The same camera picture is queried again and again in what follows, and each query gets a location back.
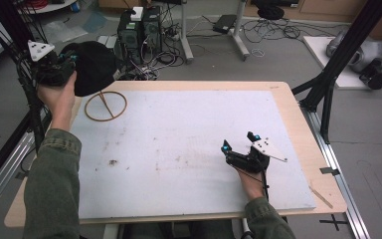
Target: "human hand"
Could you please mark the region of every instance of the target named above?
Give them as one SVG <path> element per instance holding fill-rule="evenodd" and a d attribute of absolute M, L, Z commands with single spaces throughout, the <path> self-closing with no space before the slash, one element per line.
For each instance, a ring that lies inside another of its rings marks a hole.
<path fill-rule="evenodd" d="M 71 110 L 76 101 L 74 94 L 76 79 L 77 72 L 74 71 L 63 87 L 39 85 L 37 95 L 52 113 L 51 128 L 70 130 Z"/>
<path fill-rule="evenodd" d="M 248 199 L 252 201 L 258 197 L 264 197 L 262 175 L 260 173 L 249 173 L 243 171 L 242 169 L 235 168 L 241 178 L 241 184 L 245 192 L 247 193 Z"/>

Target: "jacket sleeve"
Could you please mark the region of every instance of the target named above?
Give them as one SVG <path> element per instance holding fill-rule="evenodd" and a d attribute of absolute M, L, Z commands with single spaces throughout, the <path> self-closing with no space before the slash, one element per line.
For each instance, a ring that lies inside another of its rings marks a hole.
<path fill-rule="evenodd" d="M 81 148 L 69 132 L 48 130 L 26 182 L 23 238 L 79 238 Z"/>
<path fill-rule="evenodd" d="M 247 222 L 256 239 L 295 238 L 287 223 L 265 197 L 250 201 L 246 207 Z"/>

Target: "white board surface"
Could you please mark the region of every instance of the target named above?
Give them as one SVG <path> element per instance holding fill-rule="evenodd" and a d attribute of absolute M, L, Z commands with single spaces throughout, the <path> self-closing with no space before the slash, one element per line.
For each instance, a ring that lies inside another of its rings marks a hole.
<path fill-rule="evenodd" d="M 330 60 L 325 54 L 325 50 L 333 39 L 333 37 L 303 37 L 305 44 L 323 68 L 327 65 L 328 60 Z M 349 67 L 346 67 L 339 75 L 336 85 L 342 90 L 369 90 L 359 80 L 359 74 L 353 72 Z"/>
<path fill-rule="evenodd" d="M 315 207 L 270 92 L 121 93 L 127 109 L 119 118 L 88 119 L 84 98 L 73 124 L 72 133 L 83 143 L 81 219 L 242 212 L 247 198 L 221 146 L 226 139 L 234 151 L 247 154 L 248 131 L 267 136 L 288 158 L 271 159 L 271 204 Z M 119 98 L 106 101 L 123 108 Z M 102 102 L 89 107 L 106 114 Z"/>

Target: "black pole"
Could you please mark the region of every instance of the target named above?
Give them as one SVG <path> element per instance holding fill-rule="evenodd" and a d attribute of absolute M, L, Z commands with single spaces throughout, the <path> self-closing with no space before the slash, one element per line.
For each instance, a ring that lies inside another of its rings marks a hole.
<path fill-rule="evenodd" d="M 329 143 L 328 127 L 330 121 L 331 100 L 337 77 L 349 63 L 352 56 L 368 37 L 381 17 L 382 0 L 368 0 L 323 71 L 316 78 L 292 89 L 292 92 L 296 95 L 311 88 L 306 98 L 300 101 L 300 106 L 311 112 L 316 111 L 318 104 L 324 98 L 320 132 L 326 143 Z"/>

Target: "wooden table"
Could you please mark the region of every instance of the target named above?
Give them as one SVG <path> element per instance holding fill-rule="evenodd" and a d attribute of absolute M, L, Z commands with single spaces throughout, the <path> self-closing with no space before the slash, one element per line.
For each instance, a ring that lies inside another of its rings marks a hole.
<path fill-rule="evenodd" d="M 106 91 L 268 91 L 271 92 L 283 119 L 294 151 L 299 158 L 300 166 L 306 176 L 316 207 L 303 210 L 280 210 L 280 215 L 303 214 L 331 214 L 346 211 L 346 203 L 331 174 L 322 174 L 320 168 L 327 167 L 324 157 L 303 117 L 300 108 L 290 88 L 286 83 L 279 82 L 115 82 Z M 79 110 L 82 99 L 77 99 L 73 108 L 75 116 Z M 21 185 L 14 202 L 5 218 L 5 225 L 9 227 L 22 227 L 25 221 L 24 186 Z M 222 214 L 222 218 L 237 218 L 244 214 Z M 137 221 L 161 220 L 198 220 L 219 218 L 219 215 L 187 215 L 185 217 L 160 217 L 146 219 L 140 218 L 114 218 L 105 220 L 86 220 L 82 223 L 125 223 Z"/>

